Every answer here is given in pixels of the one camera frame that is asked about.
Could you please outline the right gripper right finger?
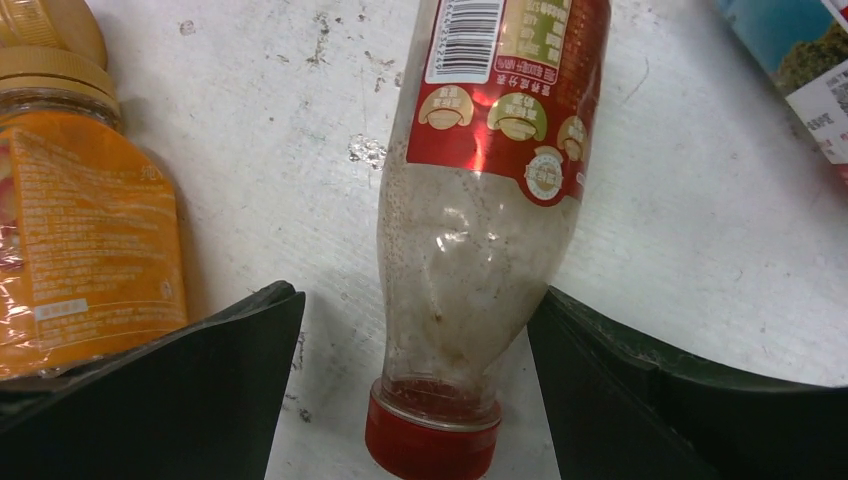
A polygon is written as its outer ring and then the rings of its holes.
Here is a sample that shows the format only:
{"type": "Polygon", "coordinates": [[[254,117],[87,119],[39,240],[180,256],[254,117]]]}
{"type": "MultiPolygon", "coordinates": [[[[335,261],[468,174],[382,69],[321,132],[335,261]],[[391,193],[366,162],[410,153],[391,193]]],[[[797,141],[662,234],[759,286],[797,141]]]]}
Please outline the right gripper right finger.
{"type": "Polygon", "coordinates": [[[843,479],[847,390],[681,350],[550,288],[527,327],[564,479],[843,479]]]}

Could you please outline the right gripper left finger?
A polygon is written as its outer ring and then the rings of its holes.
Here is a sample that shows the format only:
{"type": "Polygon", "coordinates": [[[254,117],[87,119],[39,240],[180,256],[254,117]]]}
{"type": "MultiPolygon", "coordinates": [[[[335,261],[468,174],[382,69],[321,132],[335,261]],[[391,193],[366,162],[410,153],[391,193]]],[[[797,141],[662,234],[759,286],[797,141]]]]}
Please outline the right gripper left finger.
{"type": "Polygon", "coordinates": [[[1,385],[5,479],[261,479],[306,297],[274,282],[128,352],[1,385]]]}

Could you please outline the orange juice bottle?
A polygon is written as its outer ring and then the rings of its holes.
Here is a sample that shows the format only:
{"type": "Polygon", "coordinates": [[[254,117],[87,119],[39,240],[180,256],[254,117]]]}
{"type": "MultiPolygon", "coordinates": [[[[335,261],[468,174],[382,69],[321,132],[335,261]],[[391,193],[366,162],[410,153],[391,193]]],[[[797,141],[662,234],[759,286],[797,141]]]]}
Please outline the orange juice bottle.
{"type": "Polygon", "coordinates": [[[83,1],[1,5],[1,377],[188,324],[174,189],[129,141],[83,1]]]}

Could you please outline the brown label red cap bottle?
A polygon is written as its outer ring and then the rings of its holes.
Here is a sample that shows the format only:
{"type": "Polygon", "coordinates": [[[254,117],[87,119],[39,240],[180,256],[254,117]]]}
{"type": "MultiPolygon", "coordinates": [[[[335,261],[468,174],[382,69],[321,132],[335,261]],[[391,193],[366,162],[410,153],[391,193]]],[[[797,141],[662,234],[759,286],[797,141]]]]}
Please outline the brown label red cap bottle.
{"type": "Polygon", "coordinates": [[[379,192],[386,341],[365,443],[402,479],[478,479],[501,359],[576,229],[609,0],[423,1],[379,192]]]}

